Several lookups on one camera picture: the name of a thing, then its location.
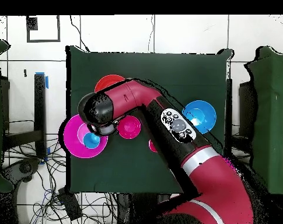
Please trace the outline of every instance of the robot control buttons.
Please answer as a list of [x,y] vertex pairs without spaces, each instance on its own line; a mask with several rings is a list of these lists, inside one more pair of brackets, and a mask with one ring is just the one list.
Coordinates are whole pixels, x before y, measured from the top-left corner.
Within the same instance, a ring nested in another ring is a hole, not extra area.
[[184,120],[176,119],[172,122],[172,130],[175,132],[180,132],[186,129],[186,123]]
[[165,128],[177,142],[186,144],[196,139],[196,132],[177,110],[172,108],[164,109],[160,117]]

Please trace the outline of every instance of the blue tape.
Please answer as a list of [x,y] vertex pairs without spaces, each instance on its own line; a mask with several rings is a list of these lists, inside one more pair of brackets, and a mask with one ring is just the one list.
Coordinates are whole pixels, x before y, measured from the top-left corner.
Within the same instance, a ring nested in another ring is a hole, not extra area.
[[46,85],[46,88],[48,89],[49,88],[49,80],[48,80],[48,76],[46,76],[45,78],[45,85]]
[[51,148],[47,148],[47,154],[49,155],[51,153]]

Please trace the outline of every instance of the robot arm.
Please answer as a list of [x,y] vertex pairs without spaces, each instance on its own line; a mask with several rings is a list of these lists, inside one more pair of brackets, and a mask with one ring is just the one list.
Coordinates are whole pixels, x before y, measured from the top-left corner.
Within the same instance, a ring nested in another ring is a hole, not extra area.
[[201,194],[169,214],[189,214],[203,224],[253,224],[241,178],[155,87],[127,79],[88,94],[78,106],[81,119],[98,136],[112,134],[119,120],[135,109],[142,111],[151,140],[169,168],[183,169]]

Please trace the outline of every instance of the metal stand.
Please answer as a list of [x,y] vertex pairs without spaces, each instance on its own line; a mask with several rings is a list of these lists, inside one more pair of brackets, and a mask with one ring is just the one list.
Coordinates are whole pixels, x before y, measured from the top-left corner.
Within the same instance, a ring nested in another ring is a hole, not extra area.
[[225,137],[223,155],[228,157],[232,152],[232,80],[226,80],[225,102]]
[[[4,107],[4,129],[9,130],[9,81],[1,77],[2,104]],[[36,155],[39,158],[46,156],[46,104],[45,104],[45,77],[34,75],[34,131],[17,134],[6,134],[4,137],[4,151],[10,148],[35,142]]]

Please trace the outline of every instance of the green table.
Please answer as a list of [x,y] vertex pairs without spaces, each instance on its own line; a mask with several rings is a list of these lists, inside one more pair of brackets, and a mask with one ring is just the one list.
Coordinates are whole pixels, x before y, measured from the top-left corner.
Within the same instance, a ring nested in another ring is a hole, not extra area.
[[[87,53],[67,47],[67,120],[77,115],[80,99],[94,92],[104,76],[150,79],[163,86],[182,105],[205,100],[213,105],[217,122],[212,133],[224,143],[226,63],[232,50],[216,54]],[[222,152],[210,134],[206,137]],[[110,136],[105,150],[91,159],[67,153],[70,191],[115,193],[180,193],[181,188],[157,153],[148,148],[142,128],[132,140]]]

